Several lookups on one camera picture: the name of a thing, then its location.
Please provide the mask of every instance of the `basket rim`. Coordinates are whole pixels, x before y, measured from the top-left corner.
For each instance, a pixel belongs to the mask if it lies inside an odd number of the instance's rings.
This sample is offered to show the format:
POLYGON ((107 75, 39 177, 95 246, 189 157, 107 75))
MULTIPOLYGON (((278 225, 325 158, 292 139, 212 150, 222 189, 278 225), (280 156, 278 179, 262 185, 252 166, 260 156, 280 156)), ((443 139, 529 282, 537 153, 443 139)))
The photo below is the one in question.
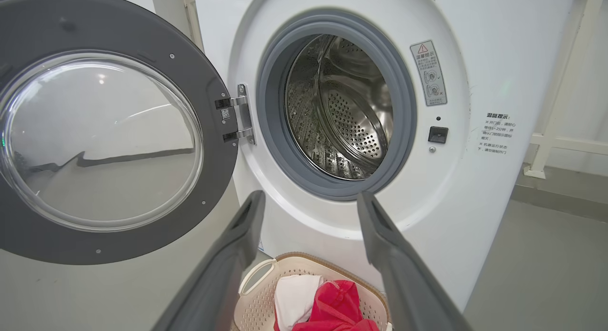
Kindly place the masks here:
POLYGON ((335 264, 332 264, 331 262, 328 262, 326 260, 323 260, 319 257, 307 254, 307 253, 300 253, 298 251, 293 251, 290 253, 284 253, 281 254, 279 256, 275 257, 275 260, 277 262, 279 262, 280 260, 284 260, 290 257, 301 257, 303 259, 306 260, 310 260, 313 262, 316 262, 317 264, 320 264, 322 266, 326 266, 327 268, 330 268, 331 270, 334 270, 344 276, 346 276, 348 279, 354 281, 354 283, 363 286, 363 288, 369 290, 370 292, 372 292, 376 297, 378 297, 378 299, 380 299, 380 302, 382 302, 382 305, 384 306, 384 310, 386 310, 386 319, 387 322, 393 323, 390 317, 390 310, 389 310, 389 304, 386 301, 386 296, 384 296, 384 294, 382 294, 382 292, 380 292, 376 287, 372 286, 371 284, 367 283, 367 281, 361 279, 360 277, 358 277, 355 274, 352 274, 350 271, 347 271, 343 268, 341 268, 340 266, 336 266, 335 264))

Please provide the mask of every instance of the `door hinge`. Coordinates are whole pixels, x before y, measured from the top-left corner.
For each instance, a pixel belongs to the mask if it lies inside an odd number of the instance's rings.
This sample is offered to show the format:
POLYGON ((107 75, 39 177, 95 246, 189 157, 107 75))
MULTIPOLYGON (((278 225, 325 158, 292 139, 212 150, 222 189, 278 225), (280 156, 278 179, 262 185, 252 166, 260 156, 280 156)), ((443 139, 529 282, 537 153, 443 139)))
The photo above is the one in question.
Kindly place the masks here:
POLYGON ((236 98, 221 99, 215 101, 215 108, 222 109, 228 108, 229 106, 234 107, 234 110, 238 110, 237 114, 237 131, 231 132, 230 134, 224 135, 224 140, 229 139, 247 139, 247 142, 255 145, 256 134, 254 134, 254 128, 251 123, 251 111, 249 104, 249 96, 247 96, 247 85, 237 85, 238 96, 236 98))

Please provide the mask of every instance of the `basket handle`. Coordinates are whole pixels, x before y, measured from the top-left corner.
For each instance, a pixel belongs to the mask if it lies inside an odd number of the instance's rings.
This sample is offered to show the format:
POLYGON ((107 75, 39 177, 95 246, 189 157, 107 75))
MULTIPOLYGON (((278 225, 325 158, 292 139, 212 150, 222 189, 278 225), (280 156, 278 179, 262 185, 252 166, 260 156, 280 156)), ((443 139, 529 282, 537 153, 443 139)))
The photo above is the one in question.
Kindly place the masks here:
POLYGON ((272 272, 272 270, 274 270, 275 267, 276 267, 275 259, 264 260, 264 261, 260 262, 259 264, 257 264, 254 268, 252 268, 249 271, 249 273, 247 273, 247 275, 245 275, 245 277, 243 278, 243 281, 241 281, 241 286, 239 286, 239 288, 238 288, 238 295, 245 296, 245 295, 249 294, 261 281, 263 281, 264 279, 266 279, 266 277, 268 275, 270 275, 270 273, 272 272), (249 288, 249 290, 247 290, 247 292, 243 292, 243 290, 245 289, 245 286, 249 283, 249 280, 251 280, 251 277, 253 275, 255 275, 262 267, 265 267, 267 265, 271 265, 270 270, 268 270, 266 272, 266 274, 264 274, 264 276, 262 276, 260 278, 260 280, 258 280, 257 283, 255 283, 253 286, 251 286, 249 288))

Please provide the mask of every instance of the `laundry basket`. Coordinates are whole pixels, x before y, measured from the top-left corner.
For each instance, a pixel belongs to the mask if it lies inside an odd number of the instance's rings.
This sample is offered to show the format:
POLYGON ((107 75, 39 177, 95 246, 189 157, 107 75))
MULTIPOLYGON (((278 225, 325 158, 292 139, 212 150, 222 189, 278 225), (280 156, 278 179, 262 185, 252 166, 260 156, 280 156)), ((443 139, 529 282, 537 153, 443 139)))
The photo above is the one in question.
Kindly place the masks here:
POLYGON ((380 331, 392 331, 386 298, 368 283, 338 266, 312 255, 287 253, 260 262, 252 268, 239 287, 239 299, 234 310, 234 323, 240 331, 271 331, 274 327, 274 290, 282 276, 294 274, 323 275, 324 281, 350 280, 357 284, 359 308, 363 318, 376 322, 380 331), (245 286, 261 268, 271 266, 257 283, 245 291, 245 286))

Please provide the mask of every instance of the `plastic basket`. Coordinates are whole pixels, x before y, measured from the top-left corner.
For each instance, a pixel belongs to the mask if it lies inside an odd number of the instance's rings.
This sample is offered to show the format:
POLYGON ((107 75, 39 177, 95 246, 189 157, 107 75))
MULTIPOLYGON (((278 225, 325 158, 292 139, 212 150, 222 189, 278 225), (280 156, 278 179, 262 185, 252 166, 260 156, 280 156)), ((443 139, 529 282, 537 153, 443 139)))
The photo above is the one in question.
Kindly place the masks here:
POLYGON ((287 253, 260 262, 249 271, 239 287, 234 323, 240 331, 272 331, 274 327, 274 290, 282 276, 323 275, 324 281, 350 280, 357 284, 363 318, 373 320, 380 331, 392 331, 386 298, 376 288, 338 266, 304 253, 287 253), (261 268, 271 266, 257 283, 243 290, 261 268))

